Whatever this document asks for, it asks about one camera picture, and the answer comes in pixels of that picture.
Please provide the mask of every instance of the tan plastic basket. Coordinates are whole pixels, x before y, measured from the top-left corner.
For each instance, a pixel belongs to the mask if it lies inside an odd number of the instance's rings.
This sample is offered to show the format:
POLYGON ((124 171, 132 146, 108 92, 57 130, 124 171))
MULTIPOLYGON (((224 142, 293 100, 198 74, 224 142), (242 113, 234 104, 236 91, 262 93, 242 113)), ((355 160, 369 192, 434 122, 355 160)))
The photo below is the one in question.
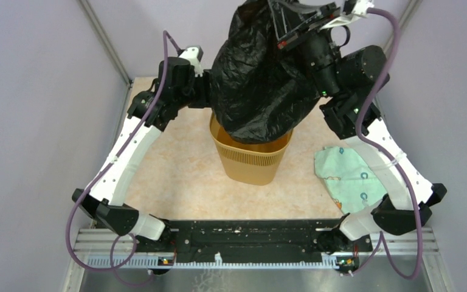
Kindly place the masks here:
POLYGON ((274 142, 242 144, 235 142, 212 114, 210 134, 227 176, 242 183, 263 186, 275 178, 292 131, 274 142))

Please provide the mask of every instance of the gray metal floor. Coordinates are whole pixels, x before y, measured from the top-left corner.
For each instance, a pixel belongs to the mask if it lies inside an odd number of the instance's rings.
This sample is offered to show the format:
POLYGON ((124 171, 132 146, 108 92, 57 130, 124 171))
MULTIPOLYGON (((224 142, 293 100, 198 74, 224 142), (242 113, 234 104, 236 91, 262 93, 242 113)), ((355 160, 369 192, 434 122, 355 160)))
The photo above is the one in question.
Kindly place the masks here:
MULTIPOLYGON (((405 273, 413 270, 413 257, 396 257, 396 264, 405 273)), ((121 269, 119 274, 129 282, 142 282, 147 272, 142 269, 121 269)), ((357 276, 340 277, 333 270, 187 270, 169 271, 142 288, 119 283, 111 273, 85 272, 81 292, 109 291, 431 291, 426 273, 408 281, 395 274, 385 257, 375 257, 365 271, 357 276)))

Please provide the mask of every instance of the basket rim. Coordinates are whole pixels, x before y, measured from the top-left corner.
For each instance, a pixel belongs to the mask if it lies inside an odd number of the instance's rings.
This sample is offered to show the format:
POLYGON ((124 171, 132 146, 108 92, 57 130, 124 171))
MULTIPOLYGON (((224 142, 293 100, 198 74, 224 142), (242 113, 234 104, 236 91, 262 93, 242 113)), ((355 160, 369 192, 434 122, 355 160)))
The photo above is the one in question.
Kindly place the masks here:
POLYGON ((221 143, 216 137, 214 137, 214 135, 212 134, 212 122, 214 120, 216 120, 215 119, 215 114, 212 113, 212 115, 210 116, 210 121, 209 121, 209 133, 210 133, 212 139, 214 139, 214 143, 216 143, 217 146, 220 146, 222 148, 226 148, 226 149, 229 149, 229 150, 232 150, 232 151, 251 154, 251 155, 255 155, 255 156, 276 156, 276 155, 279 155, 280 153, 284 152, 287 149, 287 147, 289 146, 289 144, 291 143, 293 130, 291 130, 289 133, 286 134, 286 135, 289 135, 289 139, 288 139, 287 143, 285 144, 285 146, 282 147, 281 149, 278 149, 277 151, 273 151, 273 152, 257 152, 257 151, 251 151, 251 150, 245 150, 245 149, 239 149, 239 148, 236 148, 236 147, 232 147, 232 146, 221 143))

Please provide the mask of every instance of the black plastic bag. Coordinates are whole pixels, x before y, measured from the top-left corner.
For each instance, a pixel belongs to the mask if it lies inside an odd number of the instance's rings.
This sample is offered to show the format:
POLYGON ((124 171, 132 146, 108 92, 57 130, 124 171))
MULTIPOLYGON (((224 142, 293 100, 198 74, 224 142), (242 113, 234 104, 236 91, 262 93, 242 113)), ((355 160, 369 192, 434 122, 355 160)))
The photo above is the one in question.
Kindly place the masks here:
POLYGON ((244 144, 272 142, 298 125, 319 95, 298 51, 282 55, 267 0, 239 6, 210 70, 218 122, 244 144))

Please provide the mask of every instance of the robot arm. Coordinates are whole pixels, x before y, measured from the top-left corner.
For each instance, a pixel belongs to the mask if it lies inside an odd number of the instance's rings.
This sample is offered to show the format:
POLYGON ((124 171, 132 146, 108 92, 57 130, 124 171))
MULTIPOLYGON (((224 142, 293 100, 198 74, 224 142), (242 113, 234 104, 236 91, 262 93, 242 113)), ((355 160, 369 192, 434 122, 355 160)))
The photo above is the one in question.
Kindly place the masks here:
MULTIPOLYGON (((327 125, 361 155, 388 191, 373 206, 341 218, 336 228, 326 232, 321 241, 318 240, 318 245, 322 245, 326 252, 335 252, 340 245, 372 232, 384 230, 393 235, 401 235, 415 229, 409 191, 394 167, 398 162, 413 181, 421 222, 425 224, 432 214, 430 207, 445 195, 445 187, 430 183, 410 163, 391 137, 375 105, 370 107, 364 118, 362 132, 370 140, 388 149, 395 160, 390 161, 377 148, 361 141, 355 132, 358 111, 386 61, 384 52, 378 46, 369 46, 341 57, 340 47, 336 46, 330 36, 332 27, 344 26, 364 16, 365 9, 372 7, 373 1, 347 0, 344 14, 335 4, 312 9, 297 5, 296 1, 274 0, 269 1, 269 5, 273 13, 278 48, 282 51, 298 50, 306 60, 308 73, 318 92, 325 97, 332 97, 329 102, 320 106, 327 125)), ((133 233, 153 241, 161 241, 165 238, 164 233, 170 232, 167 221, 140 214, 138 210, 124 204, 125 195, 150 145, 165 130, 169 121, 178 115, 178 111, 186 106, 209 107, 209 76, 199 63, 201 57, 201 48, 192 46, 182 51, 179 57, 168 59, 168 74, 160 99, 145 125, 118 159, 115 157, 117 149, 140 122, 154 94, 144 91, 134 97, 119 140, 104 164, 113 162, 114 166, 83 200, 81 208, 118 235, 133 233)), ((157 91, 160 89, 158 81, 154 81, 157 91)), ((76 201, 81 193, 81 189, 76 190, 73 200, 76 201)))
MULTIPOLYGON (((101 170, 110 162, 113 167, 92 187, 81 204, 81 208, 90 217, 98 219, 118 235, 135 234, 150 240, 159 240, 162 233, 167 231, 164 221, 124 204, 126 191, 149 147, 162 134, 169 121, 178 115, 178 110, 185 106, 203 108, 208 104, 208 73, 201 67, 202 55, 203 51, 199 46, 191 46, 183 50, 179 57, 168 59, 168 77, 161 98, 148 120, 118 158, 116 153, 141 121, 154 94, 143 91, 134 97, 119 138, 101 170)), ((154 84, 155 90, 159 90, 159 79, 154 84)), ((73 201, 82 192, 83 190, 77 189, 72 196, 73 201)))

